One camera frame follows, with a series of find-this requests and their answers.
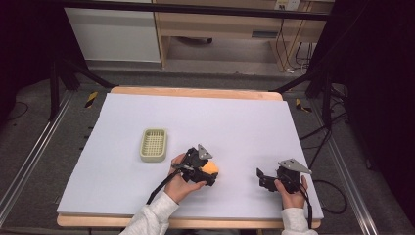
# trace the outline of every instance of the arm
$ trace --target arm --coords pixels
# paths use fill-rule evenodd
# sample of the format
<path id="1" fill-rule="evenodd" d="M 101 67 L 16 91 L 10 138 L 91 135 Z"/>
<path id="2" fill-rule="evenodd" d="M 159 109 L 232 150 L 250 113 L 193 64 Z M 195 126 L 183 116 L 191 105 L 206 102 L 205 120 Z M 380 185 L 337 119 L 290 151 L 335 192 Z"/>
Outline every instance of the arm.
<path id="1" fill-rule="evenodd" d="M 305 177 L 301 177 L 304 190 L 307 190 L 307 181 Z M 275 180 L 275 186 L 280 192 L 283 199 L 283 222 L 284 231 L 282 235 L 315 235 L 316 231 L 308 229 L 307 221 L 304 216 L 304 197 L 301 192 L 289 194 L 280 180 Z"/>
<path id="2" fill-rule="evenodd" d="M 172 164 L 181 163 L 184 154 L 171 161 Z M 161 197 L 150 205 L 144 206 L 137 212 L 120 235 L 162 235 L 168 228 L 168 219 L 179 208 L 179 203 L 191 192 L 202 188 L 205 181 L 188 184 L 176 174 L 164 187 Z"/>

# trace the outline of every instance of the white cabinet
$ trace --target white cabinet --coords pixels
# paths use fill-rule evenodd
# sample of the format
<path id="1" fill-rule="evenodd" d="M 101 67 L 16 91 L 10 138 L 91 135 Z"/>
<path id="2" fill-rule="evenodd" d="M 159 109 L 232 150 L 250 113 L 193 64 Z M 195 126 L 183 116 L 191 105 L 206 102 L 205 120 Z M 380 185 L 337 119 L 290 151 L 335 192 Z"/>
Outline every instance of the white cabinet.
<path id="1" fill-rule="evenodd" d="M 71 8 L 66 12 L 86 60 L 161 61 L 153 13 Z"/>

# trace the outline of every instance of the white paper sheet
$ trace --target white paper sheet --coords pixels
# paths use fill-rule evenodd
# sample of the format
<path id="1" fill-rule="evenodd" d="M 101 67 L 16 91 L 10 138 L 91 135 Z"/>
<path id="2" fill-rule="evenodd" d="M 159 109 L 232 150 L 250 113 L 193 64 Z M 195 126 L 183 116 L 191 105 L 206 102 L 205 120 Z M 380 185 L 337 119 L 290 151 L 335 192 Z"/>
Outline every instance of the white paper sheet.
<path id="1" fill-rule="evenodd" d="M 143 163 L 146 128 L 167 130 L 166 159 Z M 256 168 L 306 165 L 286 102 L 108 94 L 58 207 L 60 213 L 133 215 L 165 179 L 171 159 L 201 143 L 219 167 L 212 187 L 189 195 L 172 217 L 281 218 L 281 197 L 259 187 Z M 307 175 L 313 217 L 323 213 Z"/>

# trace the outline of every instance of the small basket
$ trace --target small basket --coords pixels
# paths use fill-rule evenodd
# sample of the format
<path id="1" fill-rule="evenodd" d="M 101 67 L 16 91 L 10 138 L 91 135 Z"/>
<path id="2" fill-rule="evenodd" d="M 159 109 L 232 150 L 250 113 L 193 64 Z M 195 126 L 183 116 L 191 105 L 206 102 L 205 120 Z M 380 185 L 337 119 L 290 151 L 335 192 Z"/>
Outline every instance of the small basket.
<path id="1" fill-rule="evenodd" d="M 165 129 L 146 129 L 141 140 L 140 156 L 146 163 L 159 163 L 165 159 L 167 133 Z"/>

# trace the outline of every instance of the human hand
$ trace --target human hand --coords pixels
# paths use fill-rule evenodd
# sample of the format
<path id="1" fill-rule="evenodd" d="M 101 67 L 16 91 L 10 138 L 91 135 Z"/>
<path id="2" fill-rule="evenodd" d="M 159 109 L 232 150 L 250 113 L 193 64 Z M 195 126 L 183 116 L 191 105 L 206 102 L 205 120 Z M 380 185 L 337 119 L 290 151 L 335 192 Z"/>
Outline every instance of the human hand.
<path id="1" fill-rule="evenodd" d="M 184 158 L 184 154 L 181 154 L 174 158 L 171 163 L 172 164 L 180 164 Z M 170 168 L 169 174 L 175 171 L 174 168 Z M 164 193 L 166 193 L 176 204 L 179 204 L 187 195 L 191 192 L 199 190 L 204 185 L 206 185 L 206 181 L 201 181 L 198 183 L 187 183 L 182 178 L 181 174 L 176 174 L 170 182 L 165 185 Z"/>
<path id="2" fill-rule="evenodd" d="M 274 183 L 278 189 L 278 192 L 280 192 L 283 198 L 284 209 L 288 209 L 288 208 L 301 208 L 302 209 L 304 207 L 305 198 L 300 191 L 297 191 L 294 194 L 289 194 L 286 188 L 284 187 L 283 183 L 281 183 L 279 179 L 276 179 Z M 304 191 L 307 190 L 308 185 L 307 185 L 307 181 L 305 180 L 304 175 L 301 176 L 301 183 L 302 183 L 303 188 L 300 186 L 300 190 L 303 193 L 305 193 Z"/>

